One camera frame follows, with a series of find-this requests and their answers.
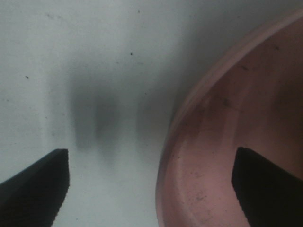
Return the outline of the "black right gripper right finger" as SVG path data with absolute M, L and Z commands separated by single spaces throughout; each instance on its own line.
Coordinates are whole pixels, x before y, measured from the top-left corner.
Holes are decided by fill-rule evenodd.
M 301 227 L 303 182 L 257 152 L 237 148 L 232 186 L 252 227 Z

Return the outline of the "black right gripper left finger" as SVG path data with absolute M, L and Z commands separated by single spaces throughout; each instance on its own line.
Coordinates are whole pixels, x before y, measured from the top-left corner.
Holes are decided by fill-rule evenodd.
M 2 227 L 50 227 L 70 186 L 67 149 L 55 149 L 0 184 Z

